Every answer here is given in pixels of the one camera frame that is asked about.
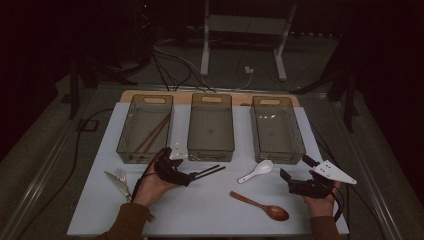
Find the white metal stand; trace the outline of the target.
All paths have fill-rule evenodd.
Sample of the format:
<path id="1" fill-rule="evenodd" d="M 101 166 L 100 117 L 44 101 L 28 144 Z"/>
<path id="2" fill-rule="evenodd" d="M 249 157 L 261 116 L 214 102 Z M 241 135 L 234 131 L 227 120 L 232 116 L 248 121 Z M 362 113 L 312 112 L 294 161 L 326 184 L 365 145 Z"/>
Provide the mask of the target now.
<path id="1" fill-rule="evenodd" d="M 273 50 L 278 79 L 287 80 L 287 73 L 283 62 L 283 50 L 287 42 L 292 21 L 297 10 L 296 4 L 290 5 L 286 18 L 263 18 L 237 15 L 217 15 L 210 12 L 210 0 L 205 0 L 203 51 L 200 64 L 200 75 L 207 76 L 209 70 L 209 35 L 211 31 L 231 33 L 252 33 L 262 35 L 278 35 L 279 45 Z"/>

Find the person's right hand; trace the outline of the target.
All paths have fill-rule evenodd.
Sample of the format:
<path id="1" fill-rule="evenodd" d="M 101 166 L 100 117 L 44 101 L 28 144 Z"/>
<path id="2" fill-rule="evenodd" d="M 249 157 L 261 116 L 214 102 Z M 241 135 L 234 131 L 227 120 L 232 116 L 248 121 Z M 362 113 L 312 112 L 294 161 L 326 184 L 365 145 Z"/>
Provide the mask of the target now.
<path id="1" fill-rule="evenodd" d="M 323 199 L 304 196 L 303 200 L 312 218 L 333 216 L 335 198 L 332 195 L 328 195 Z"/>

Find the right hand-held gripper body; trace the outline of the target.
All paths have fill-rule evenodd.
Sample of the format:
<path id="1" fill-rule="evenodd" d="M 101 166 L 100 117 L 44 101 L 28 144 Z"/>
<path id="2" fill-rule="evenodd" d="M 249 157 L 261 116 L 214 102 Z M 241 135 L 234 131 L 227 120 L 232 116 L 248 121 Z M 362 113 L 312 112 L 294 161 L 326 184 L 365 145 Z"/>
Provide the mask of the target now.
<path id="1" fill-rule="evenodd" d="M 309 180 L 291 179 L 288 183 L 289 192 L 301 196 L 323 199 L 333 192 L 334 183 L 356 185 L 357 181 L 328 160 L 319 162 L 312 168 L 312 178 Z"/>

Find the person's left hand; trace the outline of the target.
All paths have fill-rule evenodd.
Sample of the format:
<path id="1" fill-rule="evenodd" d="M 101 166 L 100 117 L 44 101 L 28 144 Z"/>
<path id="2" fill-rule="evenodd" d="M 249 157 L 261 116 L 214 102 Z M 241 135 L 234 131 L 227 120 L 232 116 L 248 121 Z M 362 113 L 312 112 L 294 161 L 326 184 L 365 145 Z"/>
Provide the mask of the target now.
<path id="1" fill-rule="evenodd" d="M 177 188 L 177 185 L 162 181 L 154 171 L 154 166 L 147 168 L 133 197 L 133 203 L 150 207 L 158 202 L 169 190 Z"/>

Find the metal floor rail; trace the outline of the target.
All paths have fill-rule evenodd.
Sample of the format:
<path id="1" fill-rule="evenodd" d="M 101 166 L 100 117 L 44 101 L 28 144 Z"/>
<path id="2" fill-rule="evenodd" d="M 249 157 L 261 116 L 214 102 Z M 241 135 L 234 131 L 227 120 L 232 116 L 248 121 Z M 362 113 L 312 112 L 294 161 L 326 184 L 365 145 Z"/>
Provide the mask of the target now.
<path id="1" fill-rule="evenodd" d="M 54 100 L 0 164 L 0 240 L 15 240 L 59 159 L 81 114 L 91 101 L 83 97 L 72 118 L 69 104 Z"/>
<path id="2" fill-rule="evenodd" d="M 359 184 L 366 189 L 371 204 L 367 204 L 364 196 L 357 192 L 357 188 L 351 187 L 351 189 L 361 199 L 362 203 L 369 207 L 369 212 L 373 216 L 376 224 L 379 226 L 382 237 L 385 240 L 404 240 L 401 236 L 400 229 L 393 218 L 392 211 L 389 209 L 388 202 L 383 196 L 381 186 L 377 183 L 371 168 L 368 166 L 367 160 L 360 149 L 358 141 L 354 138 L 343 122 L 343 108 L 341 104 L 330 102 L 329 105 L 336 120 L 337 133 L 342 136 L 342 145 L 345 146 L 349 152 L 348 156 L 340 157 L 335 155 L 334 149 L 329 149 L 329 151 L 333 154 L 334 161 L 337 163 L 345 162 L 355 166 L 360 177 Z"/>

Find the white ceramic spoon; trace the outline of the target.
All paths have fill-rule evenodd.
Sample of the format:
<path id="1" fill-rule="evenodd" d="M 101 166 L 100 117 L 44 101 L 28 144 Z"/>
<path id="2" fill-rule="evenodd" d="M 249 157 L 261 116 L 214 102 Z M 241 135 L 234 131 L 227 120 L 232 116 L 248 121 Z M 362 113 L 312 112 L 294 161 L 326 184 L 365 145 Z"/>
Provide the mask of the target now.
<path id="1" fill-rule="evenodd" d="M 270 173 L 273 170 L 274 164 L 272 161 L 270 160 L 263 160 L 260 163 L 257 164 L 257 166 L 255 167 L 255 169 L 250 172 L 249 174 L 240 177 L 237 182 L 239 184 L 243 184 L 246 181 L 248 181 L 249 179 L 257 176 L 257 175 L 262 175 L 262 174 L 267 174 Z"/>

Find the brown wooden chopstick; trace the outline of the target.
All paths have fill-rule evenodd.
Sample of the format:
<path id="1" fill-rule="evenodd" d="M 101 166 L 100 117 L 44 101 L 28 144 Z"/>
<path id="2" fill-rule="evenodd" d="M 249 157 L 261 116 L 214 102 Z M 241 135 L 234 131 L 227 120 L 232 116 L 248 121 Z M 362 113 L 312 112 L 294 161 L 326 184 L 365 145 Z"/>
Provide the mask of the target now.
<path id="1" fill-rule="evenodd" d="M 147 146 L 147 144 L 149 143 L 148 138 L 149 138 L 149 137 L 151 138 L 151 137 L 153 136 L 153 131 L 154 131 L 154 130 L 155 130 L 155 128 L 156 128 L 156 127 L 157 127 L 157 126 L 161 123 L 161 121 L 160 121 L 160 122 L 159 122 L 159 123 L 158 123 L 158 124 L 157 124 L 157 125 L 156 125 L 156 126 L 155 126 L 152 130 L 151 130 L 151 131 L 150 131 L 150 133 L 149 133 L 149 134 L 148 134 L 148 135 L 147 135 L 147 136 L 146 136 L 146 137 L 145 137 L 145 138 L 141 141 L 141 143 L 140 143 L 140 144 L 139 144 L 139 145 L 138 145 L 138 146 L 134 149 L 133 153 L 137 153 L 137 152 L 138 152 L 138 151 L 139 151 L 139 150 L 140 150 L 143 146 L 145 146 L 145 147 Z"/>
<path id="2" fill-rule="evenodd" d="M 161 123 L 155 128 L 155 130 L 153 131 L 153 136 L 151 138 L 150 137 L 148 138 L 149 143 L 144 148 L 143 153 L 147 153 L 149 151 L 149 149 L 151 148 L 151 146 L 153 145 L 153 143 L 156 141 L 157 137 L 159 136 L 159 134 L 161 133 L 161 131 L 165 127 L 165 125 L 169 122 L 169 120 L 170 120 L 170 114 L 168 114 L 161 121 Z"/>

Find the smoky clear plastic bin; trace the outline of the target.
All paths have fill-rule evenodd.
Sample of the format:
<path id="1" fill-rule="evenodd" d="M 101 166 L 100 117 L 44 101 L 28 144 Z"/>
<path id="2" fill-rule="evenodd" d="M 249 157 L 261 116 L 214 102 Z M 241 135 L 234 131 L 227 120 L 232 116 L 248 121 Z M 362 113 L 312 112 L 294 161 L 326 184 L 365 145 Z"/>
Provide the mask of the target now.
<path id="1" fill-rule="evenodd" d="M 257 162 L 296 165 L 306 154 L 291 98 L 254 96 L 251 124 Z"/>
<path id="2" fill-rule="evenodd" d="M 230 95 L 192 95 L 187 149 L 191 161 L 232 160 L 235 140 Z"/>
<path id="3" fill-rule="evenodd" d="M 143 146 L 137 153 L 134 149 L 150 131 L 167 115 L 170 120 L 147 153 Z M 134 95 L 124 121 L 116 152 L 125 164 L 145 164 L 170 140 L 170 123 L 173 117 L 173 97 L 170 95 Z"/>

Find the white table mat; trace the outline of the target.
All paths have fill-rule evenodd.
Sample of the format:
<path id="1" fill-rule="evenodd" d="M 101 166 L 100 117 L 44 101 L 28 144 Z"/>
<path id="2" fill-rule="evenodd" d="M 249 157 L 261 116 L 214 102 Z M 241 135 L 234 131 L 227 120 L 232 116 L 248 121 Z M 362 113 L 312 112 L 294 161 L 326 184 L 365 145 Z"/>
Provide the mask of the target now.
<path id="1" fill-rule="evenodd" d="M 125 164 L 116 153 L 129 105 L 115 105 L 102 143 L 83 188 L 67 234 L 97 236 L 113 224 L 125 197 L 105 171 L 122 168 L 133 186 L 145 170 L 142 164 Z M 276 164 L 273 171 L 243 184 L 237 179 L 256 166 L 250 108 L 233 108 L 235 151 L 226 169 L 167 192 L 151 207 L 156 221 L 144 227 L 146 237 L 295 236 L 310 232 L 309 214 L 303 199 L 288 191 L 280 169 L 293 178 L 307 180 L 310 167 Z M 271 219 L 262 209 L 232 198 L 234 191 L 263 205 L 276 205 L 289 214 L 286 221 Z"/>

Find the black floor box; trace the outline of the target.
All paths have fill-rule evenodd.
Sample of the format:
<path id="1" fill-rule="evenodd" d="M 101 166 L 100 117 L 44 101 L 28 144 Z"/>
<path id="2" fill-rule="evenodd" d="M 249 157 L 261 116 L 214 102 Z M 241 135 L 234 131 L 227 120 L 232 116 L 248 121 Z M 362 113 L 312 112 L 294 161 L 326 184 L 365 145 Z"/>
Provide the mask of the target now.
<path id="1" fill-rule="evenodd" d="M 81 119 L 78 125 L 79 132 L 95 132 L 98 129 L 99 121 L 93 119 Z"/>

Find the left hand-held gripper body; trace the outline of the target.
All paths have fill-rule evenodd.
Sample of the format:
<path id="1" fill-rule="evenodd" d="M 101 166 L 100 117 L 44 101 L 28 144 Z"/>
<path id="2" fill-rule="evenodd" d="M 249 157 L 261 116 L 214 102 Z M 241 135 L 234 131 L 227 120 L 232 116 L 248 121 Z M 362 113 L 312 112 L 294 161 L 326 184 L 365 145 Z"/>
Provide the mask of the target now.
<path id="1" fill-rule="evenodd" d="M 183 163 L 183 159 L 171 160 L 170 147 L 162 148 L 154 157 L 154 171 L 162 181 L 179 186 L 188 186 L 193 177 L 180 172 L 178 167 Z"/>

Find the brown wooden spoon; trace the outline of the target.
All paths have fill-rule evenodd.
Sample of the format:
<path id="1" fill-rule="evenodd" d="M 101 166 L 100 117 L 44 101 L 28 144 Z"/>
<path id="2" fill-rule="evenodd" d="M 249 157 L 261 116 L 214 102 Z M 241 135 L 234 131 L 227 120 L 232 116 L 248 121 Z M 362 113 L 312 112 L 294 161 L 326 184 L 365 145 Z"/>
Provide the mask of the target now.
<path id="1" fill-rule="evenodd" d="M 231 191 L 229 193 L 229 195 L 234 198 L 237 199 L 239 201 L 242 201 L 244 203 L 256 206 L 260 209 L 262 209 L 271 219 L 276 220 L 276 221 L 286 221 L 289 219 L 289 214 L 288 212 L 283 209 L 280 206 L 276 206 L 276 205 L 263 205 L 260 204 L 250 198 L 247 198 L 241 194 L 238 194 L 234 191 Z"/>

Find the black tripod stand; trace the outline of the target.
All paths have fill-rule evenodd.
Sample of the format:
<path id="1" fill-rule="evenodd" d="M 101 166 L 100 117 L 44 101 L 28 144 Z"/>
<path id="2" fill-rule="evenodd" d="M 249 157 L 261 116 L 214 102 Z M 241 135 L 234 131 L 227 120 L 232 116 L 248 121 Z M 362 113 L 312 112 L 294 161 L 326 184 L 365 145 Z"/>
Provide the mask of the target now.
<path id="1" fill-rule="evenodd" d="M 99 81 L 96 77 L 95 70 L 111 77 L 116 82 L 134 86 L 135 82 L 131 82 L 122 75 L 112 71 L 106 65 L 95 60 L 93 57 L 82 55 L 79 53 L 71 53 L 69 56 L 69 78 L 70 93 L 67 100 L 70 103 L 69 118 L 73 119 L 80 109 L 80 83 L 86 88 L 94 89 L 98 86 Z"/>
<path id="2" fill-rule="evenodd" d="M 356 76 L 361 63 L 360 53 L 357 52 L 359 49 L 357 38 L 345 33 L 334 49 L 320 78 L 300 89 L 290 91 L 291 94 L 303 95 L 332 82 L 326 97 L 329 101 L 339 101 L 342 96 L 345 97 L 343 121 L 350 132 L 353 131 L 352 117 L 354 115 Z"/>

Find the metal fork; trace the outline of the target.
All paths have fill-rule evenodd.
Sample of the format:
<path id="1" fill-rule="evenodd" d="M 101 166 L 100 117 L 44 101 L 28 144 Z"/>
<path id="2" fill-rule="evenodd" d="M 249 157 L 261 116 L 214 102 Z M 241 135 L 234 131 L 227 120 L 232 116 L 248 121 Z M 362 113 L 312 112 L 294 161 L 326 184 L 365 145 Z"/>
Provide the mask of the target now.
<path id="1" fill-rule="evenodd" d="M 123 169 L 118 168 L 115 170 L 116 177 L 123 182 L 125 185 L 128 185 L 126 173 Z"/>

